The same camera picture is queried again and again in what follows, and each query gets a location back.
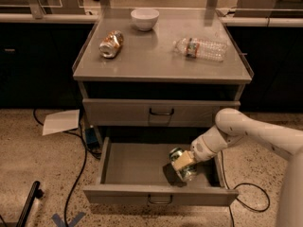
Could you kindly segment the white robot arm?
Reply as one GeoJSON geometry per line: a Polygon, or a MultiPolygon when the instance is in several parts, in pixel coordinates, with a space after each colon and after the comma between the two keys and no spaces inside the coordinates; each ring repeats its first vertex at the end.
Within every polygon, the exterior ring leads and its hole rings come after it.
{"type": "Polygon", "coordinates": [[[205,162],[250,137],[289,161],[281,189],[276,227],[303,227],[303,131],[254,120],[238,110],[217,112],[215,125],[198,136],[175,161],[176,172],[205,162]]]}

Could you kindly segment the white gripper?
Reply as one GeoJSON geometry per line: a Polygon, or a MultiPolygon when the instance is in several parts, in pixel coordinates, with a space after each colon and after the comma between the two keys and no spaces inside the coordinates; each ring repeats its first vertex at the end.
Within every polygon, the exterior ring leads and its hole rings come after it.
{"type": "Polygon", "coordinates": [[[215,157],[221,150],[227,148],[227,136],[216,126],[204,132],[192,141],[190,151],[184,151],[173,163],[176,171],[197,162],[205,162],[215,157]]]}

